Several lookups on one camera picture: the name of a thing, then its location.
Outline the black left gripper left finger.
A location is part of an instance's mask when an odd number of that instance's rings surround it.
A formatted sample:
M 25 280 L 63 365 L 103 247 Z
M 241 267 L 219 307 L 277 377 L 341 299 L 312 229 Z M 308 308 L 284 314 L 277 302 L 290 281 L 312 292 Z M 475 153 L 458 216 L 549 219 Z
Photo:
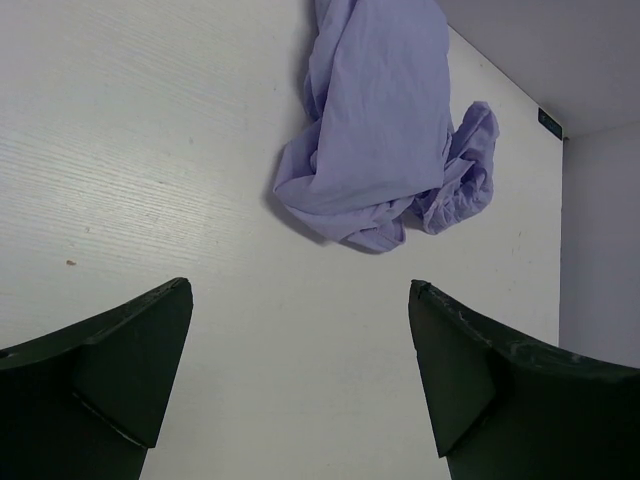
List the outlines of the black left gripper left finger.
M 1 352 L 4 479 L 137 479 L 157 445 L 193 310 L 175 278 Z

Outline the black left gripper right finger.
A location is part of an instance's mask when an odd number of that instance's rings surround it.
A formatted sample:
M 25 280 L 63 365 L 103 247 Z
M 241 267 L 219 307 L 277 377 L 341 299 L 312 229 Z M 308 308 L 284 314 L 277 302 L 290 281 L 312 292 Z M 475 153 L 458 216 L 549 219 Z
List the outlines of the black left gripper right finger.
M 454 479 L 635 479 L 639 372 L 552 346 L 411 284 L 409 322 Z

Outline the lilac zip jacket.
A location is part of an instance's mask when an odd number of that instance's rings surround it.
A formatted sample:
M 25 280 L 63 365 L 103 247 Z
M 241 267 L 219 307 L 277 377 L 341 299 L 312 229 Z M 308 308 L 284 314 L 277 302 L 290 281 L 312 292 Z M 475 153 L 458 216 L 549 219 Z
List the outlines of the lilac zip jacket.
M 284 148 L 274 196 L 322 237 L 386 253 L 403 217 L 439 234 L 491 202 L 497 119 L 451 118 L 449 27 L 433 1 L 318 1 L 303 87 L 310 124 Z

